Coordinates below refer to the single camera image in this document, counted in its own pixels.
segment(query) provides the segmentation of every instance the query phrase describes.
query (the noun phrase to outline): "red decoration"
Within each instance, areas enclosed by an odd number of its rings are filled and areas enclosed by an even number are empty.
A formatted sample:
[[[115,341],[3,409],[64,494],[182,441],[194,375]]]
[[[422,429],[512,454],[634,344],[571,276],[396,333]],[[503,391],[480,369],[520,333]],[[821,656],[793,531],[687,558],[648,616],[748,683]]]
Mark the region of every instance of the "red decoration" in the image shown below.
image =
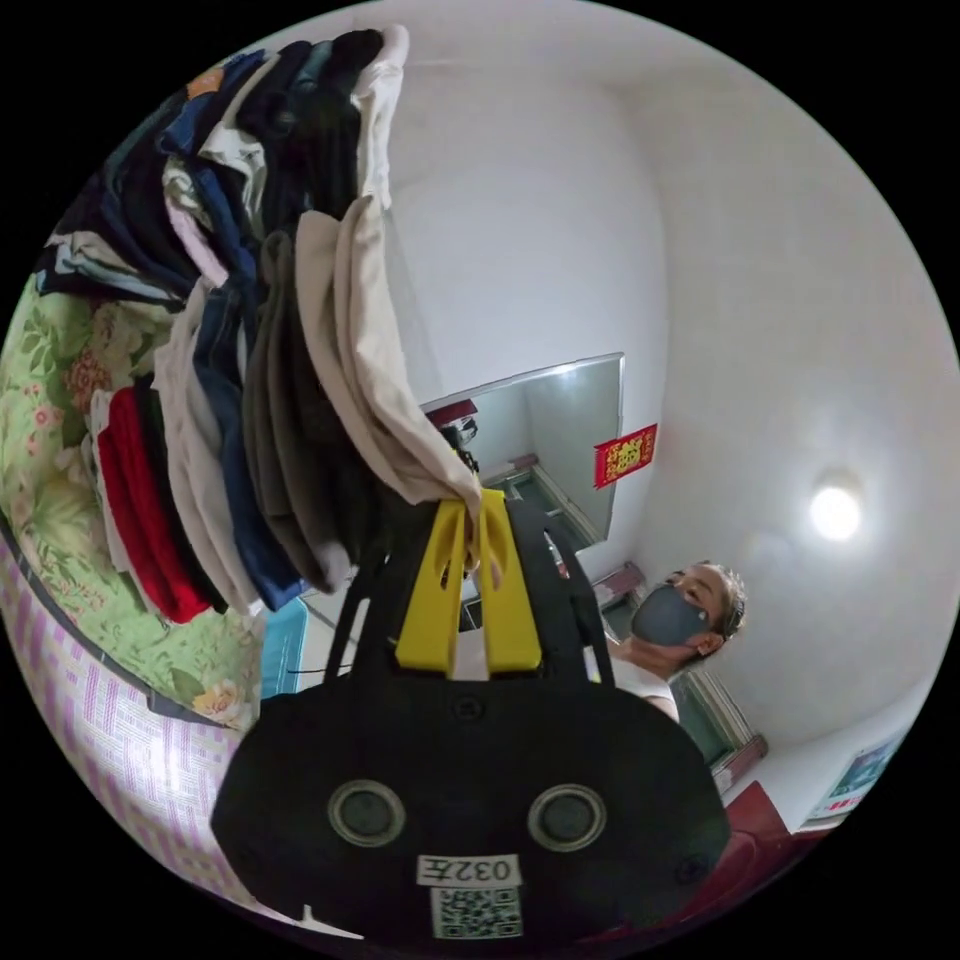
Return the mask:
[[[440,407],[439,410],[432,410],[427,414],[427,419],[439,430],[455,420],[472,417],[476,412],[477,408],[472,400],[461,400],[458,403]]]
[[[653,448],[657,440],[657,425],[651,424],[636,433],[617,440],[608,440],[596,446],[594,488],[616,483],[621,477],[641,470],[653,460]]]

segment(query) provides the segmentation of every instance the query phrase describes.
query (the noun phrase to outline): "label sticker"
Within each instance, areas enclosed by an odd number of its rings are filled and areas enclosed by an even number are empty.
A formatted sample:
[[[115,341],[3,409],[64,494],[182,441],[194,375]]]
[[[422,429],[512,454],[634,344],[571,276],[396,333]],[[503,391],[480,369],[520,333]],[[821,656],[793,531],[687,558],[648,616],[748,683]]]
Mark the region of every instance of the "label sticker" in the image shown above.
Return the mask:
[[[505,940],[523,936],[520,891],[516,887],[433,887],[430,910],[436,940]]]
[[[221,83],[223,83],[223,67],[214,67],[206,73],[201,73],[196,80],[191,80],[187,84],[187,99],[193,100],[205,93],[216,93]]]
[[[496,890],[522,883],[515,853],[501,857],[417,857],[417,884],[421,887]]]

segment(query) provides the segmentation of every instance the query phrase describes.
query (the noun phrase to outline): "pile of clothes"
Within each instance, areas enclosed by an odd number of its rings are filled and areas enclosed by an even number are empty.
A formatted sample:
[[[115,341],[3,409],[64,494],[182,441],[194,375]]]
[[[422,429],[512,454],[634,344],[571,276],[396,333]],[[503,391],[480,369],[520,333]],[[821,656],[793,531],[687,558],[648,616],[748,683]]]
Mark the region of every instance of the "pile of clothes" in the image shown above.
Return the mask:
[[[152,373],[94,393],[82,450],[149,610],[338,590],[476,473],[407,382],[384,266],[409,38],[240,54],[155,111],[51,236],[42,293],[162,304]]]

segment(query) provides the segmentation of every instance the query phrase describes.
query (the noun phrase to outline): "woman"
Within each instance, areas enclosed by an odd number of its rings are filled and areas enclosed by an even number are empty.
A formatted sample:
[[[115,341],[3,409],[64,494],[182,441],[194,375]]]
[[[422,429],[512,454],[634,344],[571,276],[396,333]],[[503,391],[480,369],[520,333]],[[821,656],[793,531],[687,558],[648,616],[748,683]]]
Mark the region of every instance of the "woman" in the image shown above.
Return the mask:
[[[613,675],[621,690],[643,697],[679,721],[670,681],[713,656],[743,626],[743,581],[715,563],[678,570],[644,598],[622,643],[607,635]],[[585,651],[592,679],[596,657]]]

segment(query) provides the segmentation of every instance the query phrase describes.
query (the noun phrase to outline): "pink checkered sheet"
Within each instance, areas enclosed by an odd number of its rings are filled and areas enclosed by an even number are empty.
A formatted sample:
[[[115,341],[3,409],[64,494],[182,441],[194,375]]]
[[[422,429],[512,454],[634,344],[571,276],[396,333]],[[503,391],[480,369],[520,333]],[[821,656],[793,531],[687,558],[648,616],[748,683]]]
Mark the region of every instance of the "pink checkered sheet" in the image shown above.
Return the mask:
[[[50,733],[114,820],[177,876],[289,923],[241,886],[210,830],[217,789],[240,735],[151,713],[140,691],[98,663],[44,609],[3,537],[0,610]],[[353,936],[313,920],[298,926]]]

